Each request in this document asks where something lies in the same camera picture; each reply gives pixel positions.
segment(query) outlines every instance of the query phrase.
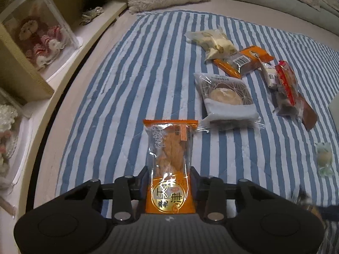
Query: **wooden shelf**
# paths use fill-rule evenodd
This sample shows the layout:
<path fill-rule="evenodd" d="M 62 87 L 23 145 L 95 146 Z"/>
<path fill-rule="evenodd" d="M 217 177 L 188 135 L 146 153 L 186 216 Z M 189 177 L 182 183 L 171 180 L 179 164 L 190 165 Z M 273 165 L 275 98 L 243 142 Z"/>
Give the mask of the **wooden shelf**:
<path fill-rule="evenodd" d="M 13 237 L 14 225 L 25 213 L 28 187 L 38 148 L 62 92 L 91 46 L 126 7 L 126 3 L 122 0 L 111 1 L 104 7 L 104 13 L 96 17 L 91 23 L 86 26 L 72 28 L 75 35 L 82 38 L 83 44 L 61 69 L 54 73 L 46 74 L 46 76 L 49 76 L 47 79 L 48 84 L 55 91 L 53 96 L 50 99 L 30 102 L 24 106 L 24 110 L 32 113 L 31 143 L 17 184 L 14 185 L 13 190 L 0 194 L 4 200 L 16 207 L 14 219 L 0 208 L 0 238 L 2 242 L 0 243 L 0 253 L 19 253 Z"/>

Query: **blue and white striped fabric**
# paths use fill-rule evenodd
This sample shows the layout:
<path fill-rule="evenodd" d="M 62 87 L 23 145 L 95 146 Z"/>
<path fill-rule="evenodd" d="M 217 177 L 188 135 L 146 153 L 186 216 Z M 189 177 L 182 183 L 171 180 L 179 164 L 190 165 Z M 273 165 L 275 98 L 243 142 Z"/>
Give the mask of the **blue and white striped fabric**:
<path fill-rule="evenodd" d="M 319 120 L 306 132 L 301 123 L 272 113 L 271 94 L 259 71 L 254 71 L 243 81 L 266 128 L 197 133 L 192 165 L 203 176 L 219 176 L 229 183 L 247 178 L 283 197 L 301 184 L 318 205 L 339 204 L 339 145 L 328 110 L 339 92 L 339 53 L 304 35 L 191 11 L 141 14 L 109 52 L 74 120 L 56 195 L 91 178 L 110 183 L 138 174 L 147 155 L 143 119 L 201 119 L 202 99 L 193 73 L 224 73 L 205 63 L 205 52 L 187 43 L 184 34 L 219 25 L 239 50 L 257 45 L 288 61 Z M 331 143 L 335 172 L 331 178 L 317 174 L 317 142 Z M 107 203 L 103 214 L 110 215 Z M 323 253 L 339 251 L 339 228 L 336 223 L 331 227 Z"/>

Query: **yellow snack package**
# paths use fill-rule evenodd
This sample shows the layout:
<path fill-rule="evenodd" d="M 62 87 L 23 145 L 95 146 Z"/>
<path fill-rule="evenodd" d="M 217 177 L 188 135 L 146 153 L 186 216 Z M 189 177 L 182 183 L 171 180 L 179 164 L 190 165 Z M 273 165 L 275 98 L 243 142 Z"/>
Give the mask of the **yellow snack package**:
<path fill-rule="evenodd" d="M 195 213 L 189 169 L 197 120 L 144 120 L 149 135 L 146 213 Z"/>

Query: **orange sticker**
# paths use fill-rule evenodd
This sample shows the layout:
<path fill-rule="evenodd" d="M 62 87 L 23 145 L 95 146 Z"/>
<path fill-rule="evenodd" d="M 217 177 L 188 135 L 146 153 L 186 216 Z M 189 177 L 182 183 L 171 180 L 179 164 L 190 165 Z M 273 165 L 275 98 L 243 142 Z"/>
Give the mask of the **orange sticker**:
<path fill-rule="evenodd" d="M 180 124 L 180 137 L 182 141 L 187 141 L 186 124 Z"/>

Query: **black gap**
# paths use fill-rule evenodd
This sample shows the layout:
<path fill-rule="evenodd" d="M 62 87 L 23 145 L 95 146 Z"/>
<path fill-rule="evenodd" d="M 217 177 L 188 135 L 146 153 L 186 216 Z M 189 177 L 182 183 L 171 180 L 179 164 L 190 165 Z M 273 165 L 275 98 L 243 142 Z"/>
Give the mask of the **black gap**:
<path fill-rule="evenodd" d="M 39 146 L 39 149 L 38 149 L 37 156 L 35 158 L 35 163 L 34 163 L 33 170 L 32 170 L 31 180 L 29 182 L 29 187 L 28 187 L 26 212 L 33 210 L 33 207 L 34 207 L 35 190 L 36 190 L 36 187 L 37 187 L 37 181 L 38 181 L 41 159 L 42 159 L 42 155 L 43 155 L 43 152 L 44 152 L 44 149 L 45 149 L 45 146 L 46 146 L 48 136 L 50 134 L 50 130 L 53 126 L 53 122 L 54 122 L 54 120 L 55 120 L 55 118 L 56 118 L 56 116 L 59 112 L 60 106 L 61 106 L 68 90 L 70 89 L 74 79 L 77 77 L 79 71 L 82 69 L 83 65 L 86 63 L 87 59 L 89 58 L 90 54 L 93 52 L 94 48 L 98 44 L 98 42 L 101 39 L 101 37 L 103 36 L 103 34 L 101 34 L 101 36 L 98 38 L 98 40 L 96 40 L 96 42 L 92 45 L 92 47 L 89 49 L 89 51 L 85 55 L 84 59 L 80 62 L 79 66 L 77 67 L 77 69 L 75 70 L 71 79 L 69 80 L 68 84 L 66 85 L 63 93 L 61 94 L 60 99 L 59 99 L 57 105 L 55 106 L 55 109 L 54 109 L 54 111 L 53 111 L 53 113 L 50 117 L 50 121 L 47 124 L 45 133 L 42 137 L 42 140 L 41 140 L 41 143 L 40 143 L 40 146 Z"/>

